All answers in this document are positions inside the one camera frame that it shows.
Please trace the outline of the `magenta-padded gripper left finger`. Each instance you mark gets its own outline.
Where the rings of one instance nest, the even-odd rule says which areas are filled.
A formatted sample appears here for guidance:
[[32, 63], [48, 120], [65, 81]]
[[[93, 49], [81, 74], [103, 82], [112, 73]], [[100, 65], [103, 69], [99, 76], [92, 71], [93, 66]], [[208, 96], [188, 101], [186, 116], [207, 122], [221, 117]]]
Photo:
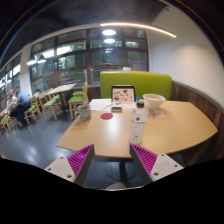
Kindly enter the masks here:
[[45, 170], [65, 180], [82, 186], [95, 155], [94, 145], [88, 145], [68, 157], [60, 156]]

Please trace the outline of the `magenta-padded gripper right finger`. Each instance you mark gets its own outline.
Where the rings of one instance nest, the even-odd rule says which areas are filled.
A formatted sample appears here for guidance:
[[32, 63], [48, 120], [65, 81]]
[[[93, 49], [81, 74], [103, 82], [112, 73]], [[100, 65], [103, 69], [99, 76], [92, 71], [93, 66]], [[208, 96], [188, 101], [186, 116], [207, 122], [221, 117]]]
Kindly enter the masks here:
[[182, 169], [167, 154], [155, 154], [135, 144], [130, 145], [130, 154], [145, 185]]

